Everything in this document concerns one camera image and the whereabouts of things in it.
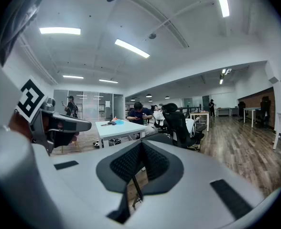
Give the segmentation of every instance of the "backpack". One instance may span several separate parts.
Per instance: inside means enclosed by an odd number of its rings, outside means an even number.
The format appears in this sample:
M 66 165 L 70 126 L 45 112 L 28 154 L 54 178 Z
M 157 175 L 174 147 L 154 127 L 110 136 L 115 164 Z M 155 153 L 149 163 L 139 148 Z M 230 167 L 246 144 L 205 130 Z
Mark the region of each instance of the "backpack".
M 75 105 L 75 102 L 74 102 L 74 101 L 71 101 L 71 103 L 73 104 L 73 108 L 72 108 L 72 110 L 71 110 L 70 115 L 71 115 L 72 117 L 77 117 L 77 115 L 78 115 L 78 107 L 77 107 L 77 105 Z

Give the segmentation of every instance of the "wooden floor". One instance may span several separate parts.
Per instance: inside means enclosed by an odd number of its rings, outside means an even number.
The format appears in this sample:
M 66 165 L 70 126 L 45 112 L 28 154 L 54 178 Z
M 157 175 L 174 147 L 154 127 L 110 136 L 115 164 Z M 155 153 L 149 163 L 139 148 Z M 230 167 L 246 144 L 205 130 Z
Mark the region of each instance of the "wooden floor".
M 281 137 L 276 150 L 272 149 L 275 134 L 272 130 L 251 128 L 251 122 L 238 122 L 238 117 L 210 118 L 209 132 L 204 131 L 201 153 L 209 155 L 228 168 L 240 174 L 257 186 L 267 197 L 272 191 L 281 187 Z M 98 139 L 97 128 L 80 133 L 78 143 L 81 152 L 96 150 L 93 142 Z M 68 155 L 78 152 L 74 144 L 56 148 L 52 155 Z M 140 187 L 148 183 L 146 172 L 136 175 Z M 129 207 L 136 190 L 132 182 L 128 184 Z

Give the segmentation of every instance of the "brick wall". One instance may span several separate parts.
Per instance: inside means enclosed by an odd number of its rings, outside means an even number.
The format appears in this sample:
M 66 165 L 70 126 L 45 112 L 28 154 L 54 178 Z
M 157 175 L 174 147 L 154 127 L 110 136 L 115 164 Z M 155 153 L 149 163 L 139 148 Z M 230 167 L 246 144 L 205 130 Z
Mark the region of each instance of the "brick wall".
M 271 126 L 271 127 L 274 127 L 274 121 L 275 121 L 275 98 L 274 98 L 273 87 L 269 88 L 269 89 L 266 89 L 264 91 L 261 91 L 259 93 L 252 94 L 250 96 L 240 98 L 239 101 L 245 102 L 246 108 L 260 107 L 260 100 L 264 96 L 268 96 L 269 100 L 271 100 L 270 119 L 269 119 L 269 124 L 268 125 Z

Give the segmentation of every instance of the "white desk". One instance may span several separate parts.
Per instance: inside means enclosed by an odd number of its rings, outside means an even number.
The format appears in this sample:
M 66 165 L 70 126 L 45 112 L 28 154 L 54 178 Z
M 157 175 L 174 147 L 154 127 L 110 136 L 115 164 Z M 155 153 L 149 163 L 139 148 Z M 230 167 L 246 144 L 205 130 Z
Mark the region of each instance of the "white desk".
M 280 135 L 280 126 L 281 126 L 281 113 L 277 113 L 278 114 L 278 120 L 279 120 L 279 126 L 278 126 L 278 130 L 276 132 L 276 136 L 275 136 L 275 140 L 274 140 L 274 145 L 273 145 L 273 149 L 275 150 L 276 149 L 276 145 L 278 143 L 278 140 L 279 140 L 279 135 Z
M 251 128 L 253 128 L 253 122 L 254 122 L 254 111 L 260 110 L 260 107 L 254 107 L 254 108 L 244 108 L 244 123 L 246 122 L 246 110 L 252 111 L 252 124 Z
M 108 121 L 100 121 L 96 122 L 97 130 L 98 130 L 98 140 L 99 140 L 99 148 L 102 148 L 102 142 L 104 147 L 108 146 L 108 141 L 113 138 L 122 138 L 124 136 L 130 136 L 132 134 L 140 133 L 140 137 L 145 136 L 146 126 L 136 124 L 129 121 L 124 121 L 124 124 L 121 125 L 106 125 Z
M 208 127 L 209 127 L 209 112 L 206 111 L 206 112 L 200 112 L 200 113 L 190 113 L 190 118 L 191 119 L 192 119 L 193 115 L 206 115 L 206 125 L 207 125 L 206 130 L 208 131 Z
M 217 117 L 219 116 L 220 109 L 228 109 L 228 116 L 231 116 L 231 108 L 219 108 L 219 109 L 217 109 Z

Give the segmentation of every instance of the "paper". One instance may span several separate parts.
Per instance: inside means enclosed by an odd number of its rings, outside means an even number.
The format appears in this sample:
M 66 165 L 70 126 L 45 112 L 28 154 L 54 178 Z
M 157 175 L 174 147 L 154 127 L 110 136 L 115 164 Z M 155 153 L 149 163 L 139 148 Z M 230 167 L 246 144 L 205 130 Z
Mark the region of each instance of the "paper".
M 21 87 L 22 97 L 16 106 L 18 112 L 31 123 L 36 112 L 47 98 L 40 85 L 32 76 Z

